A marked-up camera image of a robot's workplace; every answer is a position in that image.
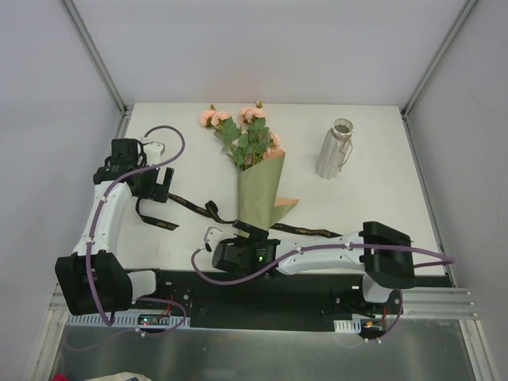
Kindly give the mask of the left aluminium frame post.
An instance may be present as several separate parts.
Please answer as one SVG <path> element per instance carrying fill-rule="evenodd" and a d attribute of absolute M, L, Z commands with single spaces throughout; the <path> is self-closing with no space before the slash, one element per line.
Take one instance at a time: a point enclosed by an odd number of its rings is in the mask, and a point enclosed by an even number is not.
<path fill-rule="evenodd" d="M 75 1 L 59 0 L 59 4 L 62 6 L 63 11 L 67 15 L 72 28 L 75 30 L 89 61 L 97 72 L 98 77 L 101 79 L 103 86 L 106 88 L 106 92 L 113 101 L 119 114 L 124 117 L 128 113 L 129 107 L 121 96 L 121 93 L 118 90 L 104 59 L 102 58 L 102 55 L 98 50 L 89 29 L 87 28 L 83 16 L 75 4 Z"/>

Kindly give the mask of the pink artificial flower stem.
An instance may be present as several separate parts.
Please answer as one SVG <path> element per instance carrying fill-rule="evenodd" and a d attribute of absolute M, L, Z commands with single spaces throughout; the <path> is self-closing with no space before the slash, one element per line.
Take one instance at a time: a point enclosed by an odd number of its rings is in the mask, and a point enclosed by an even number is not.
<path fill-rule="evenodd" d="M 279 150 L 280 145 L 279 136 L 272 131 L 268 131 L 254 144 L 252 162 L 257 164 L 273 156 Z"/>
<path fill-rule="evenodd" d="M 260 137 L 265 135 L 266 115 L 263 103 L 258 101 L 253 107 L 246 107 L 241 111 L 240 120 L 242 129 L 248 130 L 251 134 L 253 148 Z"/>
<path fill-rule="evenodd" d="M 226 111 L 216 110 L 213 104 L 204 110 L 199 118 L 201 127 L 212 129 L 214 136 L 222 143 L 222 151 L 231 159 L 237 150 L 235 142 L 240 137 L 240 129 Z"/>
<path fill-rule="evenodd" d="M 222 135 L 222 151 L 240 171 L 247 170 L 254 162 L 254 148 L 248 130 L 233 128 Z"/>

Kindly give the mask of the red object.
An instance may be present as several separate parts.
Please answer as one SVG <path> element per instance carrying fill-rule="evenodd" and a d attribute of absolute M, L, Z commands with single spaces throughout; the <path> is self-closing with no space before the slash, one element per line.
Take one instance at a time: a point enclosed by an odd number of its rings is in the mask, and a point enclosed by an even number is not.
<path fill-rule="evenodd" d="M 57 373 L 50 379 L 50 381 L 70 381 L 70 379 L 61 373 Z"/>

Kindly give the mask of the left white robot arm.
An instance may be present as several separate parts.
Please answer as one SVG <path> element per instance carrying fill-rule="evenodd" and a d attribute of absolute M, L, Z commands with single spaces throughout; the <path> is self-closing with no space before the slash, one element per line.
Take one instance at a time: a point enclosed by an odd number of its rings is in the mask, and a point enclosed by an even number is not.
<path fill-rule="evenodd" d="M 164 144 L 146 137 L 112 140 L 110 156 L 93 176 L 94 202 L 83 235 L 72 254 L 58 258 L 55 265 L 71 314 L 114 314 L 128 310 L 138 298 L 152 309 L 166 303 L 168 291 L 155 270 L 127 271 L 115 255 L 131 202 L 167 201 L 174 171 L 165 169 L 159 183 L 156 166 L 164 152 Z"/>

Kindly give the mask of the black gold-lettered ribbon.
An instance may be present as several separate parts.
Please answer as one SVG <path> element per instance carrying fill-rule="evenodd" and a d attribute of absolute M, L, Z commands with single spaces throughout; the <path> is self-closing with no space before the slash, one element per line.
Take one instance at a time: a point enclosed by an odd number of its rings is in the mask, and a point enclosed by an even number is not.
<path fill-rule="evenodd" d="M 205 205 L 205 207 L 197 206 L 193 202 L 190 202 L 186 200 L 185 198 L 182 198 L 176 194 L 169 193 L 167 196 L 168 199 L 176 202 L 177 204 L 183 206 L 184 208 L 199 214 L 202 217 L 207 217 L 209 219 L 213 219 L 215 222 L 222 224 L 222 225 L 232 225 L 233 221 L 226 221 L 219 217 L 218 215 L 218 207 L 213 201 L 208 201 Z M 140 211 L 140 203 L 143 201 L 142 198 L 138 198 L 135 205 L 135 211 L 138 215 L 138 217 L 148 225 L 152 225 L 155 227 L 159 227 L 161 229 L 166 229 L 169 231 L 176 230 L 179 225 L 174 224 L 169 221 L 161 220 L 156 217 L 151 217 L 145 214 L 142 214 Z M 327 230 L 327 229 L 308 229 L 303 227 L 297 227 L 293 225 L 287 225 L 282 223 L 275 223 L 272 226 L 269 227 L 269 229 L 290 233 L 294 235 L 301 235 L 301 236 L 309 236 L 309 237 L 324 237 L 324 238 L 338 238 L 342 237 L 342 234 L 335 233 L 333 231 Z"/>

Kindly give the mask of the right aluminium frame post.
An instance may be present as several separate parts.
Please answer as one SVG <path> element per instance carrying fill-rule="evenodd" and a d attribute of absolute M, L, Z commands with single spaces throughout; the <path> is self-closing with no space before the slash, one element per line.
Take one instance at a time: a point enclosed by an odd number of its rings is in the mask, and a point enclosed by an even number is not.
<path fill-rule="evenodd" d="M 444 37 L 437 46 L 437 50 L 433 53 L 432 58 L 425 67 L 421 78 L 418 80 L 418 83 L 412 91 L 406 104 L 401 108 L 401 116 L 403 120 L 406 120 L 410 116 L 414 107 L 422 97 L 425 89 L 437 73 L 442 61 L 447 56 L 448 51 L 452 48 L 457 37 L 464 29 L 479 4 L 480 0 L 467 0 L 461 5 L 457 15 L 454 17 L 452 24 L 449 26 Z"/>

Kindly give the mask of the green and peach wrapping paper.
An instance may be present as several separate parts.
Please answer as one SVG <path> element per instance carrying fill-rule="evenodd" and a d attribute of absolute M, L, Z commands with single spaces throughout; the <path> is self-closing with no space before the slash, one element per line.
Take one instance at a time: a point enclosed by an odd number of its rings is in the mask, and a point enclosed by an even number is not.
<path fill-rule="evenodd" d="M 269 230 L 299 202 L 277 195 L 286 153 L 274 155 L 238 174 L 237 218 L 262 230 Z"/>

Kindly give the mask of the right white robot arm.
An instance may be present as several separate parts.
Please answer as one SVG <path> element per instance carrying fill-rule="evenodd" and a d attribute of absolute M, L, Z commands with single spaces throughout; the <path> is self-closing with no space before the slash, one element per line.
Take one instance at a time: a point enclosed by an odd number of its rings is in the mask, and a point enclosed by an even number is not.
<path fill-rule="evenodd" d="M 377 221 L 364 222 L 359 232 L 306 241 L 279 240 L 247 227 L 242 237 L 210 227 L 204 236 L 213 268 L 248 279 L 291 276 L 306 271 L 352 270 L 362 273 L 359 308 L 375 313 L 393 290 L 415 287 L 414 262 L 406 251 L 410 237 Z"/>

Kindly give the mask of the beige cloth bag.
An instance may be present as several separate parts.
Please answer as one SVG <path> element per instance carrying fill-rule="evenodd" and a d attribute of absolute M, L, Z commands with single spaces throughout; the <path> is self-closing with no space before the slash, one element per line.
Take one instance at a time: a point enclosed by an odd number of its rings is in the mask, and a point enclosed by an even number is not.
<path fill-rule="evenodd" d="M 87 379 L 87 381 L 151 381 L 146 375 L 139 373 L 123 371 L 112 375 L 103 375 Z"/>

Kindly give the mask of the white ribbed ceramic vase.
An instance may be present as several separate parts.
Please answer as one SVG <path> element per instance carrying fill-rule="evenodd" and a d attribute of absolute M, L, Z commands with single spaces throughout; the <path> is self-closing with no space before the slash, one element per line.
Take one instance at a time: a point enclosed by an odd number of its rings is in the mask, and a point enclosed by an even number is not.
<path fill-rule="evenodd" d="M 353 124 L 338 118 L 325 135 L 316 165 L 317 174 L 323 179 L 336 178 L 351 156 Z"/>

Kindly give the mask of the aluminium frame post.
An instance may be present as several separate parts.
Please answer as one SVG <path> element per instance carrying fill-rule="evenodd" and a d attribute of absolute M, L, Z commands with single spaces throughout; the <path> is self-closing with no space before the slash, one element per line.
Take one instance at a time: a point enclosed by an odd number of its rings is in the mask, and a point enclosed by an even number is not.
<path fill-rule="evenodd" d="M 128 113 L 129 107 L 121 96 L 121 93 L 118 90 L 104 59 L 102 58 L 102 55 L 98 50 L 89 29 L 87 28 L 83 16 L 75 4 L 75 1 L 59 0 L 59 4 L 62 6 L 63 11 L 67 15 L 72 28 L 75 30 L 89 61 L 97 72 L 98 77 L 101 79 L 103 86 L 106 88 L 106 92 L 113 101 L 119 114 L 124 117 Z"/>
<path fill-rule="evenodd" d="M 425 89 L 437 73 L 442 61 L 447 56 L 448 51 L 452 48 L 457 37 L 464 29 L 479 4 L 480 0 L 467 0 L 461 5 L 457 15 L 454 17 L 452 24 L 449 26 L 444 37 L 437 46 L 437 50 L 433 53 L 432 58 L 425 67 L 421 78 L 418 80 L 418 83 L 412 91 L 406 104 L 401 108 L 401 116 L 403 120 L 406 120 L 410 116 L 414 107 L 422 97 Z"/>

